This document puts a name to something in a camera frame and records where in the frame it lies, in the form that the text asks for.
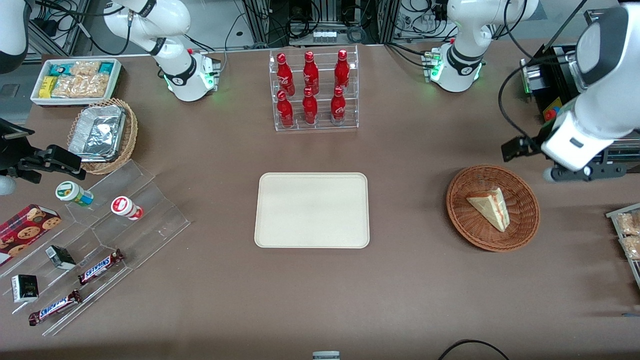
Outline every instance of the red cookie box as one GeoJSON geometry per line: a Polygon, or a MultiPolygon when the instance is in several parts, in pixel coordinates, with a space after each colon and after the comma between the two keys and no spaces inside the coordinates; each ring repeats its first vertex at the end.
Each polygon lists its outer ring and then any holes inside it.
{"type": "Polygon", "coordinates": [[[11,260],[62,219],[47,208],[31,204],[0,225],[0,266],[11,260]]]}

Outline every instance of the coca-cola bottle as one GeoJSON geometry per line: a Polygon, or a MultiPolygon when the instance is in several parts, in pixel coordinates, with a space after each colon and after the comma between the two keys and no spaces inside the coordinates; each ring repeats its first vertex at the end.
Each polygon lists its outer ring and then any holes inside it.
{"type": "Polygon", "coordinates": [[[278,91],[278,116],[280,122],[284,127],[293,126],[293,107],[289,100],[287,100],[287,94],[283,90],[278,91]]]}
{"type": "Polygon", "coordinates": [[[336,86],[333,90],[333,99],[331,99],[331,122],[333,125],[344,124],[344,107],[346,101],[342,96],[342,87],[336,86]]]}
{"type": "Polygon", "coordinates": [[[311,88],[314,95],[320,92],[320,75],[318,66],[314,61],[314,54],[311,51],[305,52],[305,69],[302,70],[305,76],[305,87],[311,88]]]}
{"type": "Polygon", "coordinates": [[[314,92],[310,87],[305,88],[305,98],[302,100],[302,107],[305,109],[305,121],[309,125],[315,125],[318,115],[318,101],[314,97],[314,92]]]}
{"type": "Polygon", "coordinates": [[[296,87],[293,85],[293,72],[289,64],[287,64],[287,57],[280,53],[276,56],[278,60],[278,83],[280,89],[284,90],[288,96],[293,96],[296,93],[296,87]]]}
{"type": "Polygon", "coordinates": [[[338,51],[338,62],[335,64],[335,86],[341,86],[343,90],[349,87],[349,63],[347,62],[347,51],[338,51]]]}

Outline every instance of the brown table surface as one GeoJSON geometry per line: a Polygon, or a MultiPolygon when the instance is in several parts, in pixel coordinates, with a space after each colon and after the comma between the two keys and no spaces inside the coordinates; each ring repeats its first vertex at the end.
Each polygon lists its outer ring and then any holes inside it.
{"type": "MultiPolygon", "coordinates": [[[[543,156],[503,164],[500,145],[516,132],[497,92],[521,58],[510,42],[491,46],[482,77],[462,94],[425,84],[383,46],[358,49],[360,129],[328,134],[274,131],[268,51],[229,54],[220,90],[194,103],[167,91],[151,57],[122,58],[118,96],[140,122],[133,158],[193,223],[57,336],[41,337],[2,302],[0,358],[293,360],[340,350],[345,360],[436,359],[477,338],[512,359],[638,359],[640,320],[620,314],[640,310],[639,292],[604,217],[640,200],[638,176],[549,184],[543,156]],[[447,185],[479,163],[504,165],[533,188],[542,221],[528,246],[486,252],[453,229],[447,185]],[[369,246],[256,246],[265,172],[365,174],[369,246]]],[[[521,94],[514,79],[506,107],[537,133],[536,106],[521,94]]],[[[65,144],[77,112],[33,106],[31,143],[65,144]]],[[[0,198],[0,218],[30,203],[59,208],[53,189],[66,179],[20,181],[0,198]]],[[[480,345],[449,357],[499,358],[480,345]]]]}

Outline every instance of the snack tray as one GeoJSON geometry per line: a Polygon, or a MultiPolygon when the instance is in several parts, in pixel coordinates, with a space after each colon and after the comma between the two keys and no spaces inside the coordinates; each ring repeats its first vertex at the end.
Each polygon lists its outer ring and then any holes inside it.
{"type": "MultiPolygon", "coordinates": [[[[620,242],[620,246],[623,246],[622,239],[626,238],[627,235],[624,235],[622,233],[622,230],[620,229],[620,225],[618,224],[617,215],[622,213],[633,213],[635,211],[640,211],[640,204],[627,206],[626,208],[622,208],[620,210],[612,211],[606,214],[606,217],[610,218],[611,221],[613,222],[613,227],[616,228],[616,233],[618,234],[618,241],[620,242]]],[[[627,258],[627,260],[629,262],[629,265],[631,266],[631,271],[633,272],[634,277],[636,278],[636,284],[638,285],[638,288],[640,288],[640,260],[633,260],[629,258],[627,258]]]]}
{"type": "Polygon", "coordinates": [[[31,328],[42,336],[57,334],[189,226],[190,222],[174,203],[164,197],[153,178],[135,161],[129,160],[89,189],[94,195],[90,206],[82,208],[68,202],[58,210],[62,218],[59,226],[2,267],[0,292],[5,302],[13,303],[12,276],[27,274],[38,277],[38,300],[14,304],[13,314],[22,318],[25,327],[29,327],[29,314],[66,297],[73,289],[79,289],[82,303],[31,328]],[[145,210],[141,219],[132,221],[111,212],[111,201],[119,195],[131,198],[145,210]],[[77,265],[71,270],[54,267],[45,253],[50,245],[67,249],[77,265]],[[115,249],[120,249],[125,258],[80,287],[78,275],[115,249]]]}
{"type": "Polygon", "coordinates": [[[38,75],[38,80],[36,81],[36,85],[33,87],[33,91],[31,92],[31,101],[33,101],[34,104],[40,105],[40,106],[75,106],[75,105],[93,104],[94,102],[108,100],[111,98],[111,96],[113,95],[113,92],[115,91],[121,68],[122,68],[122,64],[120,64],[118,60],[113,58],[65,58],[65,59],[47,60],[42,64],[42,69],[40,69],[40,75],[38,75]],[[75,99],[59,99],[59,98],[43,98],[38,96],[38,92],[40,91],[40,87],[42,86],[42,80],[44,79],[45,76],[49,74],[49,71],[51,70],[51,67],[53,65],[59,65],[62,63],[72,63],[75,61],[100,61],[102,63],[113,63],[113,69],[111,69],[111,74],[109,75],[109,82],[107,83],[107,90],[105,90],[103,97],[80,97],[75,99]]]}

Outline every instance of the wicker basket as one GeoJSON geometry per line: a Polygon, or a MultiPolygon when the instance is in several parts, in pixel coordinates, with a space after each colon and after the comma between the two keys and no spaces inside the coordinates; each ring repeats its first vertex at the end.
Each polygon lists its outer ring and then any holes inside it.
{"type": "MultiPolygon", "coordinates": [[[[101,102],[96,102],[95,104],[89,105],[89,107],[96,106],[108,106],[108,105],[117,105],[121,106],[127,111],[127,118],[125,119],[125,129],[122,140],[120,141],[120,155],[115,161],[111,163],[82,163],[82,168],[87,172],[95,175],[106,175],[110,172],[118,170],[124,163],[129,161],[131,158],[131,154],[133,153],[133,148],[136,146],[136,136],[138,135],[138,120],[136,119],[136,114],[131,111],[131,107],[129,105],[120,100],[120,99],[109,99],[101,102]]],[[[71,131],[69,132],[69,136],[67,137],[67,147],[71,143],[71,138],[73,137],[76,131],[76,125],[78,123],[78,119],[80,118],[80,114],[76,116],[76,121],[74,121],[73,125],[71,125],[71,131]]]]}
{"type": "Polygon", "coordinates": [[[469,167],[456,175],[447,191],[447,211],[456,229],[485,250],[507,252],[527,245],[540,225],[540,207],[533,191],[516,174],[495,165],[469,167]],[[473,192],[502,190],[511,223],[504,233],[496,229],[467,201],[473,192]]]}

